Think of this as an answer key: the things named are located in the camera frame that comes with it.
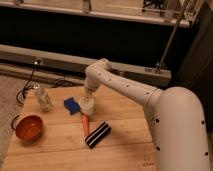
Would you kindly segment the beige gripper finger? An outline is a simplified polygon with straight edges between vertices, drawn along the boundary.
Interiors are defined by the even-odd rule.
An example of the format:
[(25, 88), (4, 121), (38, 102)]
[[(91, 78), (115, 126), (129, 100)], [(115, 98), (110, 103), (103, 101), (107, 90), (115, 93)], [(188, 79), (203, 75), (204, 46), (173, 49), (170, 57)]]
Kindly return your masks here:
[(86, 94), (86, 101), (89, 101), (92, 98), (92, 94)]

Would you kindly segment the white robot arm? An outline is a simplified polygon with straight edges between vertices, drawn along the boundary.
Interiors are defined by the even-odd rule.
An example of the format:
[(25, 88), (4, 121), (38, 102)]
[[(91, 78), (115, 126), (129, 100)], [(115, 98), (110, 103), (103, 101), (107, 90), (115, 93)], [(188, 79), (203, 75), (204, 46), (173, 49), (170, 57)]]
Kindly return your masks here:
[(211, 171), (203, 106), (184, 87), (158, 87), (110, 72), (108, 60), (100, 59), (85, 69), (85, 88), (105, 85), (150, 110), (154, 117), (157, 171)]

